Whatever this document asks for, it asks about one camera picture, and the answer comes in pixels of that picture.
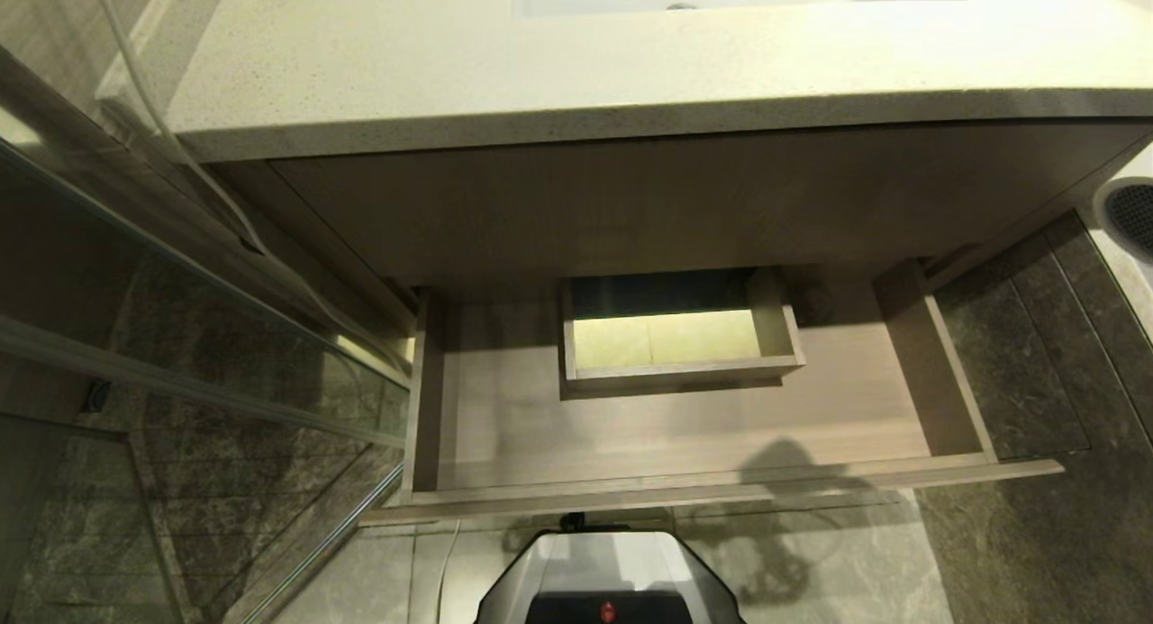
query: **round vent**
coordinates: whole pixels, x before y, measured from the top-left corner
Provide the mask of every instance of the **round vent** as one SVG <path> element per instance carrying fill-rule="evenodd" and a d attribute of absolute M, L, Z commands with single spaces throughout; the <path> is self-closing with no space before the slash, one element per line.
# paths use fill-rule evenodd
<path fill-rule="evenodd" d="M 1113 181 L 1094 201 L 1105 231 L 1130 254 L 1153 262 L 1153 179 Z"/>

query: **drawer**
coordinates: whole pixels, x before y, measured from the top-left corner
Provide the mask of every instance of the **drawer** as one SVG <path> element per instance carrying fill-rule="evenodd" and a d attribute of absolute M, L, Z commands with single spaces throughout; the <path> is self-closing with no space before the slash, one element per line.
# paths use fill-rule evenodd
<path fill-rule="evenodd" d="M 362 525 L 1062 472 L 1053 460 L 997 464 L 915 263 L 875 278 L 784 269 L 758 271 L 754 284 L 756 275 L 777 302 L 749 306 L 789 314 L 779 324 L 792 331 L 777 340 L 791 354 L 761 358 L 792 356 L 779 366 L 787 374 L 575 396 L 566 337 L 585 309 L 572 306 L 572 283 L 560 284 L 560 299 L 521 302 L 425 292 L 399 506 Z"/>
<path fill-rule="evenodd" d="M 805 364 L 774 269 L 562 284 L 565 396 L 766 383 Z"/>

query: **bathroom vanity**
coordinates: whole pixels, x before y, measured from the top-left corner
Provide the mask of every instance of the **bathroom vanity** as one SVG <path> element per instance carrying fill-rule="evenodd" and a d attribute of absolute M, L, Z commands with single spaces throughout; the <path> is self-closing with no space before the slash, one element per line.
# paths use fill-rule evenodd
<path fill-rule="evenodd" d="M 415 339 L 367 522 L 1061 471 L 998 463 L 933 290 L 1153 141 L 1153 2 L 693 1 L 220 0 L 169 77 Z"/>

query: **small inner drawer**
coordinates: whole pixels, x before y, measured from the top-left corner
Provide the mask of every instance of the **small inner drawer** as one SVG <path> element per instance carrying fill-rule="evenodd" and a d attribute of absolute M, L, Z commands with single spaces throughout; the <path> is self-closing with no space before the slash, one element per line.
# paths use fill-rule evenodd
<path fill-rule="evenodd" d="M 805 364 L 770 268 L 573 278 L 562 317 L 568 392 L 755 383 Z"/>

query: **white cable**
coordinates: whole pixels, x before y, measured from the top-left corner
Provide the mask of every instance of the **white cable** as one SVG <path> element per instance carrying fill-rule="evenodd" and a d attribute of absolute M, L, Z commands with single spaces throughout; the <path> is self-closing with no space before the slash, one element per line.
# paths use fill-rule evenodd
<path fill-rule="evenodd" d="M 452 542 L 449 543 L 449 551 L 444 554 L 444 564 L 440 565 L 440 581 L 436 589 L 436 624 L 440 624 L 440 602 L 444 601 L 444 576 L 449 571 L 449 559 L 452 557 L 452 549 L 457 547 L 457 536 L 460 536 L 460 521 L 457 521 L 457 528 L 452 531 Z"/>
<path fill-rule="evenodd" d="M 312 302 L 321 308 L 322 311 L 338 325 L 347 329 L 351 333 L 359 336 L 366 345 L 375 349 L 378 354 L 383 355 L 391 362 L 394 367 L 404 371 L 407 369 L 407 361 L 404 361 L 399 354 L 395 354 L 386 347 L 377 347 L 375 344 L 375 338 L 368 333 L 366 330 L 361 329 L 353 319 L 345 316 L 340 309 L 330 305 L 327 300 L 322 298 L 312 286 L 308 284 L 304 276 L 297 273 L 292 266 L 284 263 L 279 257 L 272 254 L 272 250 L 265 246 L 264 240 L 261 239 L 259 233 L 256 232 L 256 227 L 253 221 L 249 220 L 248 215 L 244 210 L 232 198 L 232 195 L 224 189 L 223 186 L 216 181 L 216 179 L 209 174 L 204 167 L 202 167 L 196 159 L 190 156 L 184 144 L 181 143 L 180 138 L 172 133 L 168 128 L 168 123 L 164 121 L 160 112 L 156 108 L 156 103 L 152 102 L 152 97 L 149 96 L 148 89 L 144 87 L 144 77 L 141 75 L 140 62 L 136 59 L 136 50 L 133 47 L 131 42 L 128 39 L 128 33 L 125 32 L 125 28 L 120 22 L 120 15 L 116 13 L 116 8 L 112 5 L 112 0 L 99 0 L 100 7 L 104 8 L 104 16 L 107 17 L 108 24 L 112 27 L 112 36 L 115 38 L 116 46 L 120 48 L 120 54 L 123 57 L 125 67 L 128 69 L 128 78 L 133 82 L 133 88 L 136 89 L 136 95 L 140 96 L 141 102 L 144 104 L 144 110 L 148 111 L 149 116 L 156 127 L 160 130 L 160 135 L 165 140 L 172 143 L 173 148 L 184 160 L 184 164 L 202 180 L 204 185 L 212 190 L 219 201 L 228 206 L 228 210 L 234 215 L 236 220 L 240 221 L 241 226 L 244 228 L 244 233 L 248 238 L 248 242 L 264 255 L 270 262 L 272 262 L 277 268 L 281 269 L 284 272 L 288 273 L 288 277 L 293 279 L 307 294 L 311 298 Z"/>

